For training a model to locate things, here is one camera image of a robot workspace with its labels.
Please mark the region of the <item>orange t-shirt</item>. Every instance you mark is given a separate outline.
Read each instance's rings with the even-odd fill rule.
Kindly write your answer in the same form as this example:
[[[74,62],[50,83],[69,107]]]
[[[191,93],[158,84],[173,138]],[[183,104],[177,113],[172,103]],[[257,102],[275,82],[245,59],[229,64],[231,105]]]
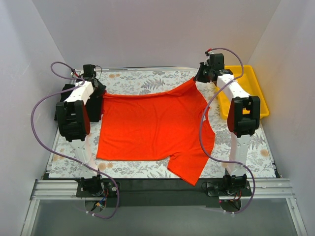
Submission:
[[[190,79],[162,93],[106,93],[97,159],[159,161],[195,185],[215,144],[215,133],[203,117],[207,102]]]

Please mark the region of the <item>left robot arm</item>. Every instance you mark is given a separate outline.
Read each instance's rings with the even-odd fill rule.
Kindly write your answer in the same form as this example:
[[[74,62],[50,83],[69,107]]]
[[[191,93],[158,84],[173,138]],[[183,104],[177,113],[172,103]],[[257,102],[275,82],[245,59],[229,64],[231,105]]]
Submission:
[[[102,114],[106,86],[96,77],[96,65],[83,65],[83,74],[76,83],[65,84],[61,99],[56,104],[55,120],[59,132],[74,150],[75,158],[82,164],[97,169],[89,144],[91,122],[99,122]]]

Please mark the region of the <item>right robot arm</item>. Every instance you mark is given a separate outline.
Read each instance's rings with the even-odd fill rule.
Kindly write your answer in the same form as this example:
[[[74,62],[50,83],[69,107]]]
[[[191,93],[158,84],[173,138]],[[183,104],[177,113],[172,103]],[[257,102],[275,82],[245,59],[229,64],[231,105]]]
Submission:
[[[194,81],[214,83],[219,92],[230,101],[227,127],[231,133],[231,151],[223,178],[206,184],[209,195],[234,195],[249,187],[246,166],[248,144],[259,128],[260,98],[246,92],[237,82],[233,72],[225,68],[224,55],[206,51],[206,60],[200,63]]]

